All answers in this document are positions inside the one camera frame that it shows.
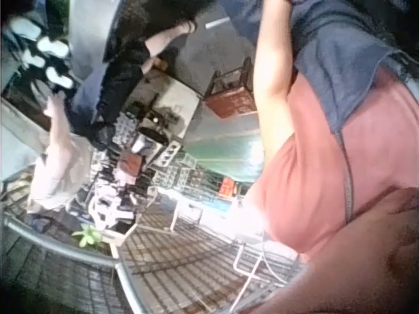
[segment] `person in pink shirt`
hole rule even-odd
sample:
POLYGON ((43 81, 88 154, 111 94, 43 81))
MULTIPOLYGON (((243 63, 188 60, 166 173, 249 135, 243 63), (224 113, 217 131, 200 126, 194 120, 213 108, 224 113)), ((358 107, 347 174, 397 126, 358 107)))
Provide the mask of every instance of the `person in pink shirt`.
POLYGON ((290 1, 264 0, 253 86, 265 165, 244 204, 262 213, 272 239, 309 261, 349 223, 348 178, 352 221, 389 192, 419 186, 419 105, 382 64, 343 125, 344 145, 337 141, 321 94, 293 76, 291 10, 290 1))

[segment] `green plant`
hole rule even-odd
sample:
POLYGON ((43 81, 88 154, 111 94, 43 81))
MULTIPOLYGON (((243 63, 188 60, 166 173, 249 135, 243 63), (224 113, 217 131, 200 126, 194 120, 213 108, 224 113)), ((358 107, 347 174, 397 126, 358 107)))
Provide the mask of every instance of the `green plant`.
POLYGON ((102 235, 98 232, 95 226, 90 224, 81 224, 81 231, 73 232, 72 236, 82 236, 79 242, 79 247, 86 245, 99 244, 102 241, 102 235))

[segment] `shoe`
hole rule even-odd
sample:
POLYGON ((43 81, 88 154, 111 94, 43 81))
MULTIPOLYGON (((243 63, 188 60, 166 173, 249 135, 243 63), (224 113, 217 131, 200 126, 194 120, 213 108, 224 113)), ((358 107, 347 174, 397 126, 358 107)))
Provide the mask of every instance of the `shoe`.
POLYGON ((70 89, 74 86, 74 82, 70 78, 59 75, 53 67, 48 67, 45 74, 48 80, 64 88, 70 89))
POLYGON ((41 80, 31 82, 31 91, 37 103, 42 109, 46 108, 48 97, 52 95, 52 90, 41 80))
POLYGON ((51 41, 48 36, 41 38, 37 43, 39 51, 45 54, 52 54, 63 59, 70 53, 70 48, 62 41, 51 41))
POLYGON ((41 35, 41 28, 27 18, 14 18, 10 22, 10 28, 17 36, 36 41, 41 35))
POLYGON ((24 51, 24 54, 22 55, 22 62, 26 69, 29 69, 29 65, 33 65, 34 67, 38 67, 40 69, 45 66, 45 60, 40 56, 32 56, 29 49, 24 51))

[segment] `black shorts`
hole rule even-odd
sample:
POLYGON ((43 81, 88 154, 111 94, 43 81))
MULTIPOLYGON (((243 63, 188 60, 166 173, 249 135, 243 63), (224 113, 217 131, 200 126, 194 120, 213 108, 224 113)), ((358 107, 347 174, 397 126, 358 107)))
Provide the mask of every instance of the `black shorts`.
POLYGON ((96 116, 106 124, 115 123, 128 96, 143 78, 141 66, 149 58, 145 43, 133 41, 109 63, 95 68, 66 107, 71 131, 86 136, 96 116))

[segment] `person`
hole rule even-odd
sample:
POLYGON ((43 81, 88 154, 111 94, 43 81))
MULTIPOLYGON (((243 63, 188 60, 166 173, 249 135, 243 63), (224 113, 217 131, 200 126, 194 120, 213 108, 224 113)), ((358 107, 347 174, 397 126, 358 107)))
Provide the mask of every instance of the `person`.
POLYGON ((244 204, 304 261, 382 195, 419 186, 417 64, 374 30, 349 1, 263 1, 264 170, 244 204))
POLYGON ((27 221, 36 224, 39 211, 57 209, 72 200, 88 180, 93 145, 105 148, 98 138, 113 127, 124 102, 153 66, 155 57, 176 37, 192 33, 186 21, 146 41, 132 41, 109 63, 96 68, 65 104, 64 94, 49 97, 44 113, 50 117, 50 142, 36 160, 27 203, 27 221))
POLYGON ((417 313, 417 189, 396 190, 339 230, 263 304, 240 314, 417 313))

